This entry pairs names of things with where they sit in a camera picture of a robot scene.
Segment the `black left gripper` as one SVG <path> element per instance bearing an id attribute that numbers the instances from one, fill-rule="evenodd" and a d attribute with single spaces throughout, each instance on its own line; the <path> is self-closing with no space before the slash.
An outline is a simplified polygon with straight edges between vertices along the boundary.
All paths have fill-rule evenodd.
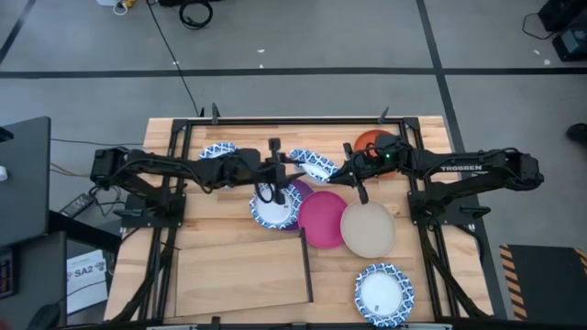
<path id="1" fill-rule="evenodd" d="M 278 137 L 270 138 L 268 143 L 271 155 L 265 160 L 261 160 L 260 152 L 255 148 L 240 148 L 236 151 L 235 185 L 252 184 L 256 195 L 265 204 L 269 202 L 285 204 L 281 189 L 304 176 L 305 172 L 297 172 L 286 177 L 283 163 L 303 163 L 303 161 L 282 154 L 281 140 Z"/>

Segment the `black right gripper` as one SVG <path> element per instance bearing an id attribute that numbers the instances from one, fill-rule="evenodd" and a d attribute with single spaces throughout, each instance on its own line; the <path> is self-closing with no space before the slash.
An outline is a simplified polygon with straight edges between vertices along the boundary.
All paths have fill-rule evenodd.
<path id="1" fill-rule="evenodd" d="M 360 203 L 367 204 L 369 202 L 369 195 L 363 182 L 366 179 L 378 175 L 378 160 L 370 154 L 371 148 L 354 151 L 349 143 L 344 143 L 343 149 L 346 156 L 345 166 L 347 168 L 341 168 L 331 174 L 328 182 L 356 188 Z"/>

